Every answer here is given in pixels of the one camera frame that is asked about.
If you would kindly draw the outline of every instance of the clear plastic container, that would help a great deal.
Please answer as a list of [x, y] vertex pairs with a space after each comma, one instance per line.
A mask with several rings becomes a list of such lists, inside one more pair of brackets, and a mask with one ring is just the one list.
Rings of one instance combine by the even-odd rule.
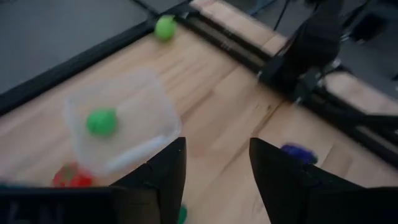
[[[94, 136], [86, 128], [88, 115], [100, 108], [116, 109], [117, 128], [107, 137]], [[64, 115], [78, 162], [94, 175], [145, 162], [181, 131], [173, 104], [150, 70], [101, 80], [74, 92], [65, 100]]]

